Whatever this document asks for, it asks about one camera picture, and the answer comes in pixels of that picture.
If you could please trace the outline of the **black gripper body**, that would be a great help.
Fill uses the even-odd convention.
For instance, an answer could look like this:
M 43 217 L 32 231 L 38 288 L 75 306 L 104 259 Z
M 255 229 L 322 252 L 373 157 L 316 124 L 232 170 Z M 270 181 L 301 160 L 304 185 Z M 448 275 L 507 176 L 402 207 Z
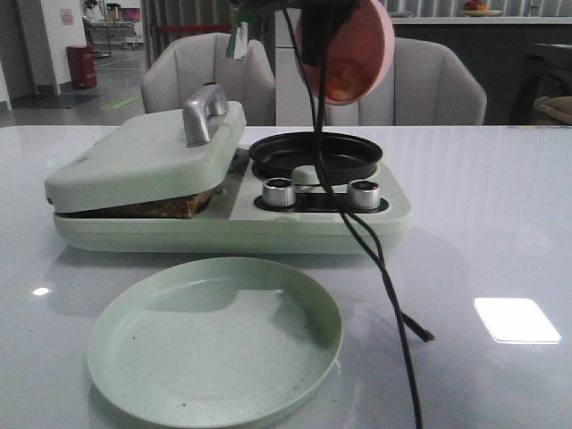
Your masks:
M 320 65 L 340 28 L 360 6 L 359 1 L 246 0 L 233 1 L 245 13 L 266 14 L 300 9 L 298 48 L 304 65 Z

